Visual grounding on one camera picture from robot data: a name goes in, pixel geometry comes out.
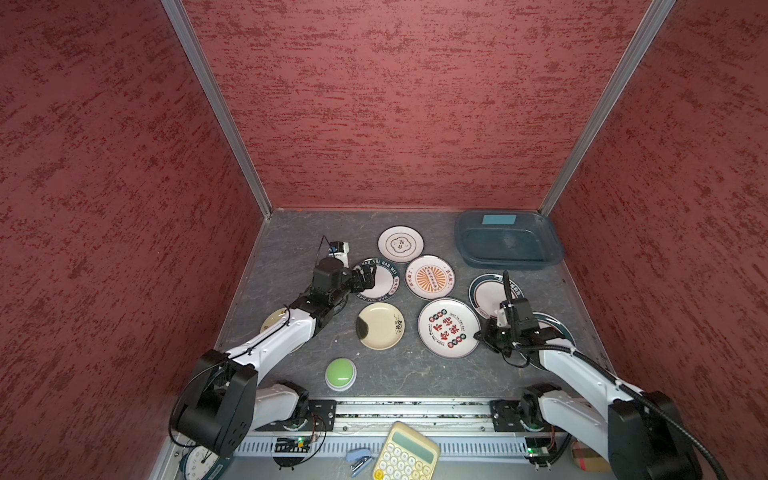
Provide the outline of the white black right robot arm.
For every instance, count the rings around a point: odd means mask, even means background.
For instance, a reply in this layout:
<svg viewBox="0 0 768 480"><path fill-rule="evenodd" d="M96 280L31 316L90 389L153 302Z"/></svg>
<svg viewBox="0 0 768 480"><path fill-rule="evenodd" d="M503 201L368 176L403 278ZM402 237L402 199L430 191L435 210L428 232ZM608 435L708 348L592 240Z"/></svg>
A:
<svg viewBox="0 0 768 480"><path fill-rule="evenodd" d="M606 460L618 479L700 479L694 437L674 402L618 378L578 350L561 322L534 312L524 298L500 303L475 339L508 361L557 376L564 387L539 383L520 399L498 401L495 417L529 431L551 427Z"/></svg>

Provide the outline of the plate with green lettered rim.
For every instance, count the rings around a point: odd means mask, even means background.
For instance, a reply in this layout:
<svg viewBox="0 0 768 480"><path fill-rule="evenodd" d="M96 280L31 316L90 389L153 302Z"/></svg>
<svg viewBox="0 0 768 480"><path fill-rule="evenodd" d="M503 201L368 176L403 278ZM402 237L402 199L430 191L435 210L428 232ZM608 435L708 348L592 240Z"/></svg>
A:
<svg viewBox="0 0 768 480"><path fill-rule="evenodd" d="M567 350L576 348L575 339L563 322L544 312L533 312L533 316L538 322L538 327L528 329L524 333L524 338L531 345L556 345L563 346Z"/></svg>

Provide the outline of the white plate green red rim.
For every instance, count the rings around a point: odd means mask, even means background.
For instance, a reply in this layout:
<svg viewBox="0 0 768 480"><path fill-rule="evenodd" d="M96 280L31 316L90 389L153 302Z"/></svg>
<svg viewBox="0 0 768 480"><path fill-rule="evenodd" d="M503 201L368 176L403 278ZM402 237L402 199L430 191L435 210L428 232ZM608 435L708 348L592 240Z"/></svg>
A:
<svg viewBox="0 0 768 480"><path fill-rule="evenodd" d="M469 285L468 298L472 308L481 318L495 318L500 304L507 300L503 276L493 273L477 276Z"/></svg>

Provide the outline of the beige plate under left arm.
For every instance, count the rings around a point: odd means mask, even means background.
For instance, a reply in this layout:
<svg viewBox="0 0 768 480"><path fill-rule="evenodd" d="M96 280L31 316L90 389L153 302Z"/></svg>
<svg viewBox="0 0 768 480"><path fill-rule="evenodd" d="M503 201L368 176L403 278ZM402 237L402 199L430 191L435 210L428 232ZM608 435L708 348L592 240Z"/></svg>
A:
<svg viewBox="0 0 768 480"><path fill-rule="evenodd" d="M310 339L310 321L306 312L282 308L273 312L261 327L266 335L258 346L260 353L277 351L287 354L297 350Z"/></svg>

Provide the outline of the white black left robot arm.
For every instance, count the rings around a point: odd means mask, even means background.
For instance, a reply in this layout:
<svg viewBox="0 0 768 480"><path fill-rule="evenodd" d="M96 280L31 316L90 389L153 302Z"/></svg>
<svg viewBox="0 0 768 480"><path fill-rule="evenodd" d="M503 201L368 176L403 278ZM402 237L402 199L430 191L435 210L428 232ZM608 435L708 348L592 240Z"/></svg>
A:
<svg viewBox="0 0 768 480"><path fill-rule="evenodd" d="M308 414L307 391L292 383L259 384L286 356L308 343L346 305L375 286L377 267L329 256L314 267L309 287L265 332L226 352L211 349L195 364L168 421L178 433L220 457L229 457L257 428Z"/></svg>

